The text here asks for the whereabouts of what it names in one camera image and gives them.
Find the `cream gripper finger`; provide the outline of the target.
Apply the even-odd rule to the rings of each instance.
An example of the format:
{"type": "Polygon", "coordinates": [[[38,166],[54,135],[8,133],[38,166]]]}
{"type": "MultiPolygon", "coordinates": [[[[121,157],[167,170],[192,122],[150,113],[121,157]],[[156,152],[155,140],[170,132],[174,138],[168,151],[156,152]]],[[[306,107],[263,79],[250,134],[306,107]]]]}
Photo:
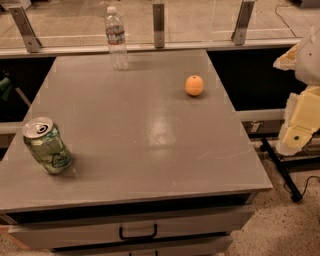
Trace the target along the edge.
{"type": "Polygon", "coordinates": [[[273,63],[273,67],[280,70],[294,70],[296,62],[296,52],[298,44],[292,46],[286,53],[278,57],[273,63]]]}
{"type": "Polygon", "coordinates": [[[296,154],[319,129],[320,87],[308,86],[300,94],[291,93],[278,135],[277,152],[284,156],[296,154]]]}

